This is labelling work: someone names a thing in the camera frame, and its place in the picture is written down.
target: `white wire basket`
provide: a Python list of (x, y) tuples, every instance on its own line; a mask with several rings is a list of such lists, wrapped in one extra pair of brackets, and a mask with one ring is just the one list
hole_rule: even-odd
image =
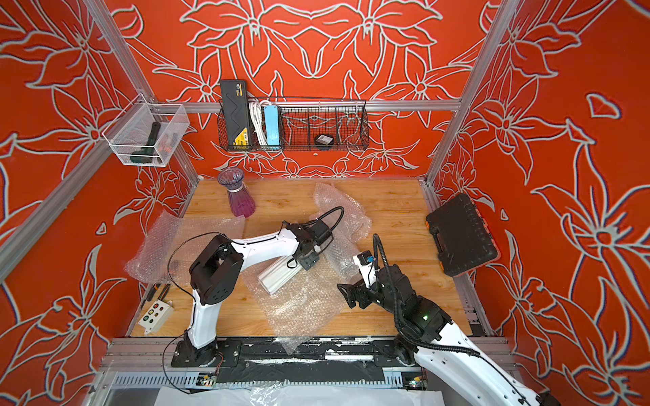
[[(156, 112), (163, 106), (165, 111), (177, 108), (174, 113)], [(118, 128), (118, 120), (127, 121), (124, 125), (120, 123), (119, 130), (112, 131)], [(154, 140), (150, 139), (150, 133), (156, 121), (161, 127)], [(122, 109), (101, 135), (125, 165), (167, 166), (189, 125), (190, 120), (183, 105), (148, 103), (138, 96)]]

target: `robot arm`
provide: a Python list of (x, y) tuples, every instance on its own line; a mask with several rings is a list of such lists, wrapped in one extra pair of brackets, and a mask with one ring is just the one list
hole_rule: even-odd
[[(406, 275), (387, 260), (377, 235), (375, 256), (366, 251), (354, 257), (362, 279), (354, 285), (338, 284), (350, 308), (375, 303), (393, 313), (399, 331), (397, 357), (416, 362), (444, 380), (474, 406), (560, 406), (548, 392), (537, 394), (492, 361), (433, 301), (418, 296)], [(379, 270), (379, 246), (385, 266)]]
[[(330, 227), (323, 218), (336, 210), (341, 212), (339, 220)], [(343, 213), (342, 207), (335, 207), (312, 222), (283, 222), (279, 232), (254, 238), (231, 240), (225, 235), (216, 235), (190, 266), (194, 298), (192, 316), (172, 362), (183, 359), (185, 366), (204, 366), (213, 362), (221, 303), (233, 292), (239, 273), (251, 265), (288, 255), (293, 257), (296, 265), (310, 269), (319, 260), (323, 245), (332, 238), (332, 230)]]

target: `black mounting plate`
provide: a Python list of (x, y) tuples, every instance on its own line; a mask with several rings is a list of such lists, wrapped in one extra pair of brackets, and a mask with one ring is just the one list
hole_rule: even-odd
[(237, 366), (239, 362), (239, 355), (241, 354), (242, 342), (240, 340), (232, 340), (227, 338), (225, 340), (215, 340), (211, 346), (216, 346), (216, 357), (208, 364), (202, 364), (201, 361), (194, 361), (190, 355), (191, 350), (187, 348), (184, 340), (176, 344), (174, 356), (172, 357), (173, 368), (195, 368), (199, 366), (216, 367), (221, 362), (220, 368), (229, 368)]
[(375, 340), (372, 342), (374, 364), (377, 366), (403, 366), (397, 357), (390, 357), (388, 354), (395, 353), (395, 342), (393, 340)]

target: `bubble wrap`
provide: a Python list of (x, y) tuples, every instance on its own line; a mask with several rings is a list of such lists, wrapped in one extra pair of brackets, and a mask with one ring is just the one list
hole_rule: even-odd
[[(177, 246), (193, 236), (219, 231), (228, 238), (242, 238), (244, 216), (234, 219), (210, 217), (178, 218), (163, 211), (140, 246), (135, 258), (127, 262), (126, 272), (145, 283), (171, 283), (167, 276), (167, 261)], [(190, 265), (214, 237), (214, 234), (195, 238), (174, 255), (170, 273), (183, 286), (190, 283)]]
[[(365, 238), (371, 228), (371, 220), (363, 207), (334, 186), (317, 184), (314, 202), (321, 212), (312, 215), (312, 219), (336, 206), (345, 209), (324, 258), (321, 257), (312, 269), (298, 272), (272, 296), (257, 277), (274, 259), (251, 266), (240, 275), (288, 354), (315, 336), (346, 306), (336, 284), (358, 279), (359, 268), (352, 261), (352, 256), (359, 253), (355, 242)], [(324, 221), (332, 226), (337, 218), (338, 212), (334, 212)]]
[(298, 272), (271, 296), (257, 276), (273, 261), (250, 266), (239, 277), (257, 300), (278, 341), (287, 354), (292, 354), (300, 343), (317, 334), (346, 305), (336, 288), (341, 276), (328, 261), (321, 259), (312, 269)]
[[(312, 216), (311, 219), (336, 206), (343, 206), (345, 209), (343, 219), (334, 229), (334, 241), (325, 250), (324, 255), (346, 282), (358, 279), (359, 268), (354, 264), (352, 257), (359, 253), (356, 242), (368, 236), (372, 220), (365, 215), (365, 210), (358, 201), (330, 184), (319, 183), (316, 185), (314, 202), (320, 212)], [(338, 212), (334, 212), (325, 217), (323, 221), (331, 227), (336, 222), (338, 215)]]

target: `purple vase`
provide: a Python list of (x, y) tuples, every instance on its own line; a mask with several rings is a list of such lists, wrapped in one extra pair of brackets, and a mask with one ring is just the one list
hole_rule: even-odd
[(239, 168), (226, 168), (219, 173), (216, 180), (228, 190), (230, 210), (235, 216), (248, 217), (255, 212), (255, 201), (244, 184), (244, 171)]

